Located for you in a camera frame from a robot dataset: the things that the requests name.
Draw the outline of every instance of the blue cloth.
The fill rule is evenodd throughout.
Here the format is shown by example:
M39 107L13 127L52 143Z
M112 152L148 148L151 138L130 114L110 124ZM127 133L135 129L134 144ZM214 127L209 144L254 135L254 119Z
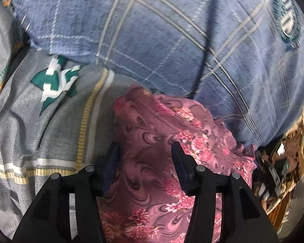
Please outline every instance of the blue cloth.
M263 146L304 103L294 0L13 0L32 46L190 96L237 141Z

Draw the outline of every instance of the maroon fabric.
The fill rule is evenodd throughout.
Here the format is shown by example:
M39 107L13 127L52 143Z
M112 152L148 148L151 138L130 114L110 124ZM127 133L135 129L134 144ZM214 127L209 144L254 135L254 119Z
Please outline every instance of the maroon fabric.
M200 103L132 86L114 111L121 162L110 191L98 202L109 242L183 243L194 197L180 189L170 154L174 141L198 164L223 175L236 171L251 187L254 148L237 145L222 120L213 120ZM218 194L213 242L220 232Z

